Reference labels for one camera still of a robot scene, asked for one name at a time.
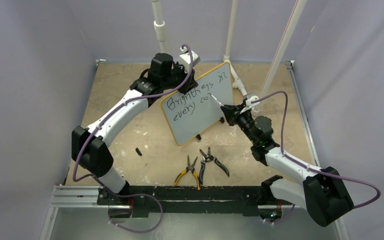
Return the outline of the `black whiteboard stand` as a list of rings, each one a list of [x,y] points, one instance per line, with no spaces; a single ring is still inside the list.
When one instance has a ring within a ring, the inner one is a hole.
[[[221,117],[217,122],[213,123],[211,126],[207,127],[204,129],[201,133],[197,134],[194,138],[200,142],[202,140],[202,134],[207,134],[210,131],[212,131],[216,126],[224,124],[225,123],[225,118]]]

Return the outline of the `white whiteboard marker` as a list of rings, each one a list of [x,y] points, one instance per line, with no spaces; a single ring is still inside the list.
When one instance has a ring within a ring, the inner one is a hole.
[[[210,94],[210,96],[216,101],[217,104],[219,104],[220,106],[224,106],[224,104],[221,103],[213,94]]]

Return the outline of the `black base bar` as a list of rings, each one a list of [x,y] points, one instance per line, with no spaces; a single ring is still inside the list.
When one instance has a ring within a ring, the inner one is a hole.
[[[115,195],[98,189],[99,206],[126,207],[134,218],[150,213],[260,215],[263,206],[276,207],[275,199],[263,186],[140,186],[131,185],[127,193]]]

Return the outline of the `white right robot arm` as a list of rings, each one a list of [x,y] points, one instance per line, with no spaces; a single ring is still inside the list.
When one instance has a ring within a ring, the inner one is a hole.
[[[355,205],[333,167],[320,168],[282,151],[273,140],[272,121],[266,116],[252,117],[251,111],[240,105],[221,105],[226,122],[239,126],[251,141],[251,153],[256,161],[294,179],[274,180],[261,189],[260,196],[268,204],[286,200],[307,210],[316,224],[326,227],[354,209]]]

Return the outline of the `yellow framed whiteboard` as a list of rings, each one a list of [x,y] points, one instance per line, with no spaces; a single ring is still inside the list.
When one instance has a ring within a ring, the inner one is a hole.
[[[199,77],[186,94],[175,91],[162,98],[160,107],[178,146],[201,134],[222,117],[215,99],[233,105],[231,65],[224,62]]]

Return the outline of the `white PVC pipe frame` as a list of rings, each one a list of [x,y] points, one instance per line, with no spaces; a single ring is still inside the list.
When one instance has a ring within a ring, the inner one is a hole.
[[[169,53],[177,58],[182,44],[208,62],[222,58],[227,45],[230,0],[163,0],[161,8]],[[237,4],[229,58],[233,62],[270,62],[277,54],[295,0],[240,0]],[[154,30],[152,3],[140,0],[129,7],[137,22],[146,59],[160,50]]]

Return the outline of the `black marker cap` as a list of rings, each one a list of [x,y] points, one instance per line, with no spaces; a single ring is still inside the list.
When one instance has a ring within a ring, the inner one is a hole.
[[[139,148],[135,148],[135,151],[136,151],[136,153],[137,153],[139,156],[142,156],[142,155],[143,155]]]

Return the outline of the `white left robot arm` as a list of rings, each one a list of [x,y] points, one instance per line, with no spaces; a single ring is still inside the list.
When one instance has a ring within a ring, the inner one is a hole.
[[[182,94],[197,87],[194,66],[200,57],[183,50],[177,62],[168,53],[157,53],[123,96],[107,113],[87,127],[76,126],[71,133],[71,158],[75,162],[72,179],[79,167],[110,190],[109,197],[118,205],[129,199],[129,183],[116,171],[109,146],[138,114],[147,110],[167,91]]]

